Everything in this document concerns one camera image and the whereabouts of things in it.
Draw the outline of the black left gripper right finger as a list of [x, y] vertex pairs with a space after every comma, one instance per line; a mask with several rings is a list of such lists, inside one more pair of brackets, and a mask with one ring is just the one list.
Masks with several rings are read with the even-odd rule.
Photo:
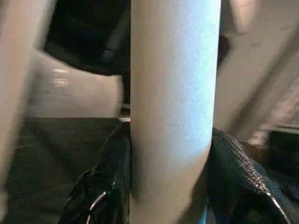
[[292, 223], [292, 205], [234, 137], [213, 128], [207, 192], [216, 223], [242, 224], [250, 210], [266, 212], [274, 224]]

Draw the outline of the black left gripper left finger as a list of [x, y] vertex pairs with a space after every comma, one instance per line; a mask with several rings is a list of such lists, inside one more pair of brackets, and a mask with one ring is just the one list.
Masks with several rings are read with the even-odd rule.
[[68, 195], [60, 224], [128, 224], [131, 185], [129, 122], [120, 122], [99, 149], [98, 160]]

